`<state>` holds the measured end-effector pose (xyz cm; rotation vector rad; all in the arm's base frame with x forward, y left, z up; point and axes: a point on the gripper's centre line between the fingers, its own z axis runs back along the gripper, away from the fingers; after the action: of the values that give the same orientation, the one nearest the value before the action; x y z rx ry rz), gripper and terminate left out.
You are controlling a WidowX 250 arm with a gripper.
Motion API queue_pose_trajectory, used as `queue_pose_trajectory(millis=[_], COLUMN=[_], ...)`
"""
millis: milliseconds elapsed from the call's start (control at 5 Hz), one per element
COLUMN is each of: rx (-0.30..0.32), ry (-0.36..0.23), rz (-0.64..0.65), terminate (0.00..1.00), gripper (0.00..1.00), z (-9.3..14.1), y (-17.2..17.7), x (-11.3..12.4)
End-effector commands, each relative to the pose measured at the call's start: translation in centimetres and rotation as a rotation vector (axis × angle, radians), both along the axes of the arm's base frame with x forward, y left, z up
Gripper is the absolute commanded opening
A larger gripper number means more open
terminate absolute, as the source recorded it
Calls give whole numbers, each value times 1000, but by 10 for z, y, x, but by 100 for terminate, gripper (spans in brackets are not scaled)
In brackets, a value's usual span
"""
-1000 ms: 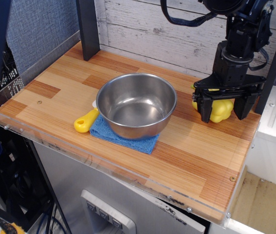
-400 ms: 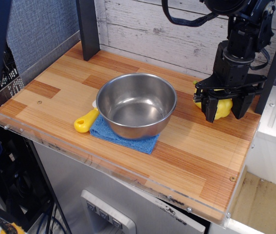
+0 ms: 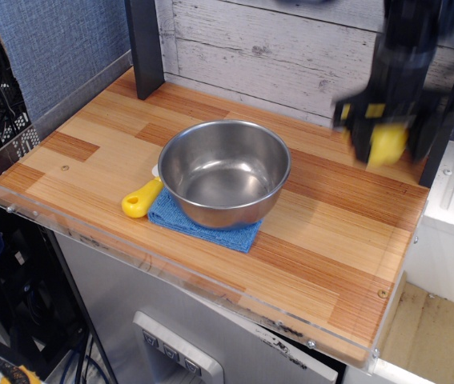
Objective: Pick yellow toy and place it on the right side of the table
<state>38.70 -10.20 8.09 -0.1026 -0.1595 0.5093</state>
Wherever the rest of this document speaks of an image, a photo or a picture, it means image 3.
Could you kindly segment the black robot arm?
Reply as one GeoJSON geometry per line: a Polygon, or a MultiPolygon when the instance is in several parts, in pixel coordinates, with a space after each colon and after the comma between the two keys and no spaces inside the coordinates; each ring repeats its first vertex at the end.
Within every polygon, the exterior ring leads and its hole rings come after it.
{"type": "Polygon", "coordinates": [[[448,94],[426,87],[439,40],[454,31],[454,1],[386,1],[372,68],[363,90],[335,102],[332,125],[347,134],[356,159],[391,165],[408,152],[427,157],[448,94]]]}

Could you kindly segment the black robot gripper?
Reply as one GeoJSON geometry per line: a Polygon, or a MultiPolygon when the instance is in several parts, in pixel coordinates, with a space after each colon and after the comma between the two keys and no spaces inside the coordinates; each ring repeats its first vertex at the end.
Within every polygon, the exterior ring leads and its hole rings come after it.
{"type": "Polygon", "coordinates": [[[412,124],[408,149],[413,162],[422,161],[432,148],[442,119],[439,115],[419,115],[434,111],[447,100],[448,91],[426,84],[436,49],[388,47],[375,44],[368,84],[359,93],[335,101],[332,125],[350,131],[356,159],[368,163],[375,125],[389,122],[412,124]]]}

